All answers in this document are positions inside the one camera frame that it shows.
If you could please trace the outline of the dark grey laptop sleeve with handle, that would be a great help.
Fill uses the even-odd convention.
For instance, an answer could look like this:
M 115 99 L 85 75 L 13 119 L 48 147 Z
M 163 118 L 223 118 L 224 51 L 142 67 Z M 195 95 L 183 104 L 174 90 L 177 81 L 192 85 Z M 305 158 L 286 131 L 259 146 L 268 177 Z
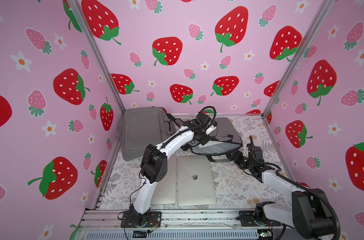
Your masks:
M 214 141 L 230 142 L 230 143 L 233 142 L 233 143 L 239 143 L 239 144 L 243 145 L 243 142 L 242 142 L 242 139 L 241 139 L 239 133 L 237 132 L 237 130 L 235 129 L 235 127 L 233 126 L 233 124 L 229 118 L 225 118 L 225 117 L 217 118 L 215 121 L 217 123 L 217 127 L 216 127 L 216 137 L 215 137 L 216 140 L 214 140 Z M 193 140 L 193 141 L 190 141 L 187 144 L 183 145 L 182 150 L 183 151 L 191 150 L 192 147 L 195 147 L 197 145 L 199 145 L 198 142 L 196 140 Z M 202 155 L 202 156 L 206 157 L 210 162 L 213 162 L 213 163 L 229 162 L 230 160 L 228 159 L 228 154 L 231 154 L 231 153 L 227 153 L 225 155 L 220 155 L 220 156 L 206 156 L 206 155 Z

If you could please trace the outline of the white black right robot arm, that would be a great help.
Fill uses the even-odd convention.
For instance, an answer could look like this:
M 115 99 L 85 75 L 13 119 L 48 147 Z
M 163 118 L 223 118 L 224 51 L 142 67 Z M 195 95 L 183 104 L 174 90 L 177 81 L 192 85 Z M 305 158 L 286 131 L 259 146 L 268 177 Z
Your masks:
M 340 238 L 339 218 L 321 189 L 311 189 L 281 174 L 281 167 L 266 162 L 263 152 L 253 142 L 247 144 L 247 155 L 240 151 L 227 154 L 241 170 L 248 170 L 259 182 L 270 186 L 286 197 L 289 207 L 267 201 L 256 205 L 251 220 L 259 225 L 276 221 L 284 227 L 294 228 L 304 239 L 320 239 L 331 235 Z

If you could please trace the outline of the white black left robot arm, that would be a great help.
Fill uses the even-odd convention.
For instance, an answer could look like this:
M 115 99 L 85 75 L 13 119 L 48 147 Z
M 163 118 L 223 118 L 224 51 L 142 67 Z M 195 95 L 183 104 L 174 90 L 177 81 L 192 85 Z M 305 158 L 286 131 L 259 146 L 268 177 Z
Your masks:
M 146 147 L 139 172 L 141 187 L 136 190 L 136 200 L 130 202 L 129 206 L 129 214 L 137 226 L 141 227 L 148 221 L 151 200 L 158 182 L 163 180 L 168 172 L 169 158 L 190 141 L 197 140 L 205 145 L 210 139 L 209 134 L 216 130 L 215 117 L 215 107 L 204 107 L 195 119 L 183 122 L 179 130 L 167 140 Z

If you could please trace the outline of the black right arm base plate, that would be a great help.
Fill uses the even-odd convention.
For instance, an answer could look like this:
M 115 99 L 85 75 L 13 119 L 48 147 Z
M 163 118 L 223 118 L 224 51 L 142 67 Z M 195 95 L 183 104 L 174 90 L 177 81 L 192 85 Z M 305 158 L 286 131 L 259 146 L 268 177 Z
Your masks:
M 282 224 L 277 221 L 269 220 L 259 212 L 239 211 L 239 216 L 236 217 L 243 227 L 281 227 Z

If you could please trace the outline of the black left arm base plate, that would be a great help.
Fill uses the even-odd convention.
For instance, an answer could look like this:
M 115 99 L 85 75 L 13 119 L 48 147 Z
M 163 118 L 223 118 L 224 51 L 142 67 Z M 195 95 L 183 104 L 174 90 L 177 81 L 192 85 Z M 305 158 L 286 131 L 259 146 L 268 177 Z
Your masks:
M 121 220 L 121 228 L 152 228 L 159 227 L 162 222 L 162 212 L 149 211 L 144 215 L 125 211 Z

